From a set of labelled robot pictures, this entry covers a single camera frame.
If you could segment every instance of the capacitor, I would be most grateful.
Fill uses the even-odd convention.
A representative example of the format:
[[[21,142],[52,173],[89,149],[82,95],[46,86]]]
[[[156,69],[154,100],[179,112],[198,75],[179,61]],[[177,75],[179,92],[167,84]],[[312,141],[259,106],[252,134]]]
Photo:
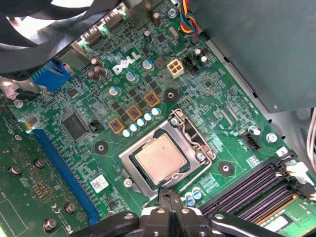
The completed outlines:
[[[200,48],[196,48],[193,53],[193,57],[195,59],[199,59],[202,56],[202,50]]]
[[[147,71],[153,71],[155,69],[155,65],[153,64],[152,60],[146,59],[143,61],[143,68]]]
[[[124,137],[130,137],[132,135],[132,132],[129,129],[125,129],[122,134]]]
[[[150,33],[149,31],[145,31],[144,32],[144,39],[146,43],[151,43],[153,42],[153,37],[152,37],[152,33]]]
[[[161,16],[158,12],[155,12],[153,14],[153,20],[154,20],[154,26],[159,27],[161,26],[162,22],[161,22]]]
[[[136,123],[131,124],[131,126],[129,127],[129,129],[132,132],[137,132],[139,130],[139,126]]]
[[[18,109],[23,107],[23,101],[22,100],[14,100],[13,104],[15,107],[17,107]]]
[[[139,77],[138,77],[138,75],[137,75],[136,73],[134,73],[134,72],[128,72],[128,73],[126,74],[126,79],[127,79],[129,82],[131,82],[131,83],[137,83]]]
[[[140,126],[140,127],[145,126],[146,123],[147,123],[146,120],[144,120],[143,118],[139,118],[137,120],[137,125]]]
[[[76,210],[76,206],[73,203],[67,203],[65,205],[65,211],[68,214],[73,214],[73,212]]]
[[[91,64],[93,65],[93,66],[99,66],[99,67],[104,67],[104,62],[102,62],[100,59],[98,59],[98,58],[92,58],[91,59]]]
[[[207,64],[207,57],[206,56],[202,56],[200,58],[200,60],[199,60],[199,64],[200,64],[200,66],[205,67],[206,64]]]
[[[122,93],[121,88],[117,87],[117,86],[111,86],[109,89],[109,93],[112,96],[120,96]]]
[[[37,167],[39,169],[43,169],[45,166],[45,161],[43,159],[36,159],[34,161],[34,165],[35,165],[35,167]]]
[[[184,197],[186,198],[188,206],[194,206],[196,204],[196,201],[195,201],[192,193],[186,193],[184,195]]]
[[[256,127],[256,126],[250,126],[248,128],[248,131],[251,134],[253,134],[254,136],[260,136],[260,134],[261,134],[261,130],[258,127]]]
[[[199,200],[202,198],[202,190],[199,187],[194,187],[192,189],[192,194],[195,200]]]
[[[93,71],[88,72],[88,77],[95,81],[98,81],[100,79],[100,76],[95,74]]]
[[[46,231],[51,231],[57,226],[57,221],[53,218],[49,218],[45,220],[43,226]]]
[[[93,68],[93,71],[96,75],[99,76],[106,76],[108,74],[108,70],[106,70],[105,68],[101,68],[100,66],[95,66]]]
[[[152,108],[152,114],[153,116],[159,116],[161,114],[161,109],[159,108]]]
[[[18,167],[16,165],[11,166],[8,171],[12,175],[18,175],[18,174],[22,173],[20,167]]]

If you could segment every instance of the sticker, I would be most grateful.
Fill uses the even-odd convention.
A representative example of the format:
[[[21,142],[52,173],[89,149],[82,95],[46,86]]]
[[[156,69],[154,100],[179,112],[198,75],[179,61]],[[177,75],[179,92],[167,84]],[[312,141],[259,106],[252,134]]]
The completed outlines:
[[[102,174],[100,174],[98,177],[92,180],[90,184],[92,185],[93,189],[97,194],[109,185],[109,183],[105,180]]]

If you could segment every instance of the colored wires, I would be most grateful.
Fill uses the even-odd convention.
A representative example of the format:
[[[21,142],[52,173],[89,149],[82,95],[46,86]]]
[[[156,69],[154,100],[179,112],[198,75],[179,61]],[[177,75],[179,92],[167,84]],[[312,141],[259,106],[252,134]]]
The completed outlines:
[[[189,37],[196,37],[198,35],[198,24],[193,13],[188,8],[188,0],[182,0],[180,20],[180,27],[184,33],[188,34]]]

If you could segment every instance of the gray metal panel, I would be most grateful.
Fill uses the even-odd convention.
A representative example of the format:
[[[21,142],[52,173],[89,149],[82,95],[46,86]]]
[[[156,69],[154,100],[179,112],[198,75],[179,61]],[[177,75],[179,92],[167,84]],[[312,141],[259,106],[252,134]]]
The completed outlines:
[[[192,0],[190,7],[270,112],[316,106],[315,0]]]

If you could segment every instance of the white label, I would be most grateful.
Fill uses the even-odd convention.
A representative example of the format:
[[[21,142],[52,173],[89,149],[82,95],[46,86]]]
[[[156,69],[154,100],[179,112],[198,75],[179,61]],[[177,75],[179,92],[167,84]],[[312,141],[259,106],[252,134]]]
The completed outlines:
[[[283,226],[287,225],[287,223],[287,220],[283,216],[279,216],[274,221],[267,224],[264,228],[272,232],[277,232]]]
[[[98,177],[92,180],[90,184],[92,185],[93,189],[97,194],[109,185],[109,183],[105,180],[102,174],[100,174]]]

